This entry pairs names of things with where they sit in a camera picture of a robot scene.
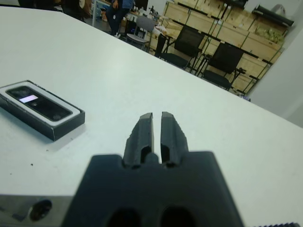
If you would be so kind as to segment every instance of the white wall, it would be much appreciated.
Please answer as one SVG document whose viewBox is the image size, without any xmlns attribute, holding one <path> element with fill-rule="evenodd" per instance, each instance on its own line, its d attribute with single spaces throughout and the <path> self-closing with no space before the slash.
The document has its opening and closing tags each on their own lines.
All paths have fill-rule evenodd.
<svg viewBox="0 0 303 227">
<path fill-rule="evenodd" d="M 165 3 L 166 0 L 148 0 L 148 4 L 147 4 L 147 10 L 148 8 L 151 8 L 153 6 L 153 8 L 160 14 L 163 14 L 163 10 L 165 7 Z"/>
<path fill-rule="evenodd" d="M 303 127 L 303 30 L 256 85 L 252 103 Z"/>
<path fill-rule="evenodd" d="M 300 2 L 301 0 L 249 0 L 246 3 L 245 9 L 251 12 L 260 4 L 261 6 L 271 10 L 276 4 L 282 4 L 286 9 L 286 15 L 290 17 L 296 12 Z"/>
</svg>

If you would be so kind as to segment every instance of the screw hole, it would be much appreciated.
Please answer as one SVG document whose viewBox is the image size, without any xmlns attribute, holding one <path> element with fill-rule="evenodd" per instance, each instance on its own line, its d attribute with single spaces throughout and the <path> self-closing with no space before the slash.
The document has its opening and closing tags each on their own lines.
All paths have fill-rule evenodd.
<svg viewBox="0 0 303 227">
<path fill-rule="evenodd" d="M 35 203 L 30 210 L 29 218 L 32 221 L 39 221 L 45 218 L 52 209 L 52 202 L 50 200 L 42 200 Z"/>
</svg>

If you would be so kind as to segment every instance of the chair backrest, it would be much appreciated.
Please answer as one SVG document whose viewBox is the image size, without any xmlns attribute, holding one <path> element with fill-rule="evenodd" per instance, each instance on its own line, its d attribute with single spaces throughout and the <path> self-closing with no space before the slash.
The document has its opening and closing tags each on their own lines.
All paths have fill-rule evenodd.
<svg viewBox="0 0 303 227">
<path fill-rule="evenodd" d="M 161 56 L 165 41 L 166 41 L 166 37 L 164 35 L 160 34 L 158 36 L 158 43 L 157 43 L 157 48 L 156 48 L 156 52 L 155 52 L 155 57 L 159 58 Z"/>
<path fill-rule="evenodd" d="M 140 28 L 143 28 L 144 30 L 147 30 L 148 32 L 153 31 L 153 28 L 155 27 L 156 21 L 153 19 L 149 19 L 144 16 L 138 16 L 137 18 L 137 26 Z"/>
<path fill-rule="evenodd" d="M 209 61 L 209 65 L 227 73 L 232 73 L 237 68 L 243 51 L 228 45 L 220 44 Z"/>
<path fill-rule="evenodd" d="M 204 34 L 198 30 L 183 26 L 175 42 L 175 49 L 190 56 L 195 57 L 199 52 L 199 46 L 204 38 Z"/>
</svg>

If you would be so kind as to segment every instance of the person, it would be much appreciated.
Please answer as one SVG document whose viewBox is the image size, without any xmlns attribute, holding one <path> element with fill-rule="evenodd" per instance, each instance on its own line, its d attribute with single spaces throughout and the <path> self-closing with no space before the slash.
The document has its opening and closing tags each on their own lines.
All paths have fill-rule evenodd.
<svg viewBox="0 0 303 227">
<path fill-rule="evenodd" d="M 119 38 L 118 30 L 123 17 L 133 7 L 133 0 L 113 0 L 106 11 L 106 17 L 111 29 L 111 34 Z"/>
</svg>

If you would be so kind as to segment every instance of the gray chair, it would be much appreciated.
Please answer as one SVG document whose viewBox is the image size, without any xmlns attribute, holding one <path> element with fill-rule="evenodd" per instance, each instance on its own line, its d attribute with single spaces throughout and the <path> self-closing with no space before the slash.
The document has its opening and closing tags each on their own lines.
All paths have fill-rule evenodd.
<svg viewBox="0 0 303 227">
<path fill-rule="evenodd" d="M 134 34 L 130 34 L 130 33 L 126 34 L 126 42 L 128 43 L 129 41 L 131 41 L 133 43 L 139 44 L 139 45 L 141 45 L 141 49 L 144 48 L 146 43 L 149 43 L 148 49 L 147 49 L 147 51 L 148 51 L 150 48 L 150 45 L 151 45 L 152 36 L 150 36 L 150 39 L 148 41 L 148 40 L 145 40 L 145 38 L 144 38 L 145 34 L 143 35 L 143 38 L 141 38 L 135 34 L 137 34 L 137 29 L 140 29 L 140 28 L 142 28 L 143 30 L 146 30 L 148 32 L 152 32 L 153 28 L 155 27 L 156 22 L 147 17 L 138 16 L 136 23 L 137 23 L 137 26 L 134 31 Z"/>
</svg>

